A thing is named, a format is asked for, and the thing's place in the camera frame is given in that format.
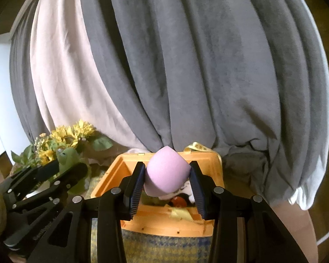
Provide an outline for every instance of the orange plastic bin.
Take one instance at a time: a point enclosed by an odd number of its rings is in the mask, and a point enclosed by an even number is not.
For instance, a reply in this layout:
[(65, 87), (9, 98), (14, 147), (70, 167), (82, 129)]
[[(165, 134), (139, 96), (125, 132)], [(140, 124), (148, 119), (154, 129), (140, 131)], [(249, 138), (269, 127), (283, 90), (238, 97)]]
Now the orange plastic bin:
[[(179, 154), (188, 163), (196, 160), (203, 174), (211, 176), (217, 186), (224, 187), (223, 171), (216, 153), (192, 151), (179, 152)], [(147, 165), (153, 155), (154, 153), (124, 153), (119, 155), (91, 193), (91, 197), (99, 197), (109, 189), (119, 186), (124, 177), (132, 174), (138, 161), (142, 161)], [(193, 221), (170, 217), (171, 208), (167, 206), (139, 204), (138, 212), (133, 220), (130, 222), (122, 221), (121, 226), (126, 230), (160, 236), (212, 236), (214, 221), (203, 220), (196, 207), (187, 209)]]

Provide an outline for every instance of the pink sponge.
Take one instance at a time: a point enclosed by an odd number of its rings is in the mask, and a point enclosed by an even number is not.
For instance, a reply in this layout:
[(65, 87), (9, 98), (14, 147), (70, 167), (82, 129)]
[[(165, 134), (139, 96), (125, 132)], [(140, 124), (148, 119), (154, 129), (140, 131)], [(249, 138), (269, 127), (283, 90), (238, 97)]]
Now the pink sponge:
[(161, 197), (177, 191), (188, 179), (190, 169), (190, 165), (172, 148), (161, 148), (147, 164), (144, 183), (146, 194)]

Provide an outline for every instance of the plaid fabric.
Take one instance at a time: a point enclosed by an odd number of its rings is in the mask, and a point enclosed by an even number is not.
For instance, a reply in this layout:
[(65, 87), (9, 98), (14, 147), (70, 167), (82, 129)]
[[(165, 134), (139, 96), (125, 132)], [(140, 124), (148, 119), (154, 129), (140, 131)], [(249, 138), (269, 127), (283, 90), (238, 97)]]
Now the plaid fabric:
[[(91, 180), (86, 198), (103, 176)], [(211, 237), (167, 237), (122, 230), (128, 263), (194, 263), (207, 262)], [(97, 263), (97, 219), (91, 229), (91, 263)]]

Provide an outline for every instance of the silver screw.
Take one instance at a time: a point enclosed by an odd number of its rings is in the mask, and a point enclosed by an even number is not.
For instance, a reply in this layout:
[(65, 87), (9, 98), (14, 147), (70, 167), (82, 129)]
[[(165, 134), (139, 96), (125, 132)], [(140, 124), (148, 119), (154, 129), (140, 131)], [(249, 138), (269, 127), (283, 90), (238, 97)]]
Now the silver screw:
[(115, 187), (115, 188), (112, 188), (111, 189), (111, 193), (116, 195), (116, 194), (119, 194), (121, 192), (121, 188), (120, 187)]
[(82, 200), (81, 196), (75, 196), (73, 197), (72, 202), (76, 204), (79, 203), (81, 200)]
[(257, 203), (260, 203), (260, 202), (262, 201), (262, 197), (259, 196), (259, 195), (254, 195), (254, 196), (253, 196), (253, 200), (254, 200), (255, 202), (257, 202)]
[(213, 189), (213, 191), (216, 194), (222, 194), (224, 192), (224, 189), (222, 187), (217, 186), (216, 188)]

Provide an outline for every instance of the green figurine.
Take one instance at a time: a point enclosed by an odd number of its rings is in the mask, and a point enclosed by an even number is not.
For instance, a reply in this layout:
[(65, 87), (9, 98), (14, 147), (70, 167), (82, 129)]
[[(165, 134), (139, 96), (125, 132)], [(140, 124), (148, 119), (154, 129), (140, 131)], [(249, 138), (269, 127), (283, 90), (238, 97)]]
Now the green figurine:
[(85, 163), (88, 166), (87, 175), (81, 179), (76, 185), (69, 189), (68, 193), (71, 195), (80, 195), (89, 188), (91, 170), (87, 161), (81, 158), (78, 152), (73, 147), (68, 147), (64, 150), (58, 150), (56, 152), (57, 159), (59, 161), (60, 174), (70, 169), (77, 163)]

